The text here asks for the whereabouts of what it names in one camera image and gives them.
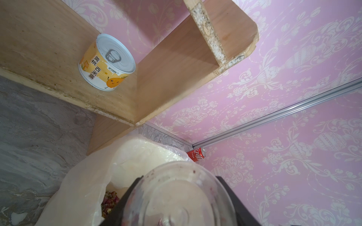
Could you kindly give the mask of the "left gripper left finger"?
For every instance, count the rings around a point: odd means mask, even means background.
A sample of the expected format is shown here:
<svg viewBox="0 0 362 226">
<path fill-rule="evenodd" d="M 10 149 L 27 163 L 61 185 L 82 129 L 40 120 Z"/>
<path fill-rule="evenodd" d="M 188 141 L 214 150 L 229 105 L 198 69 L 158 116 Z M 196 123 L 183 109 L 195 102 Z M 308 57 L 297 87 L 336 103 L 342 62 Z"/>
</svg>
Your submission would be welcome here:
<svg viewBox="0 0 362 226">
<path fill-rule="evenodd" d="M 114 207 L 111 213 L 105 218 L 105 220 L 100 224 L 100 226 L 122 226 L 123 213 L 126 207 L 128 198 L 130 197 L 132 191 L 142 180 L 143 176 L 136 178 L 132 185 L 126 190 L 125 194 L 122 196 L 118 204 Z"/>
</svg>

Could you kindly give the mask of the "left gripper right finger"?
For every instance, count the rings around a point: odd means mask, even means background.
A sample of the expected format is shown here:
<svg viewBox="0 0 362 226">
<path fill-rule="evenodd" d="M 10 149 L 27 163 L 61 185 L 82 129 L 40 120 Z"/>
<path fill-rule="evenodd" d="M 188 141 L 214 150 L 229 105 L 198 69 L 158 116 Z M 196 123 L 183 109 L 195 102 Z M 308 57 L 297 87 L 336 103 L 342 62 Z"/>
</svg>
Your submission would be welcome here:
<svg viewBox="0 0 362 226">
<path fill-rule="evenodd" d="M 225 182 L 225 180 L 216 176 L 216 178 L 221 182 L 222 186 L 225 188 L 228 193 L 233 207 L 235 209 L 235 215 L 238 226 L 261 226 L 261 224 L 252 216 L 249 210 L 244 206 L 241 200 L 236 196 L 233 190 L 229 187 L 229 185 Z"/>
</svg>

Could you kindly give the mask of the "clear jar flower tea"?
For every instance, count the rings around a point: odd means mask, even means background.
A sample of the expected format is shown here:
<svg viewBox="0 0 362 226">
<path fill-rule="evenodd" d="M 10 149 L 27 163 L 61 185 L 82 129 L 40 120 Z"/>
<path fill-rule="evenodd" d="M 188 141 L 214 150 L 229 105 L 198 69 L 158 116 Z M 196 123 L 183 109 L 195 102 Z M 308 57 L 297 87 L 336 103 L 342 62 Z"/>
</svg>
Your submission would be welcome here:
<svg viewBox="0 0 362 226">
<path fill-rule="evenodd" d="M 143 176 L 123 211 L 123 226 L 235 226 L 231 198 L 208 170 L 170 162 Z"/>
</svg>

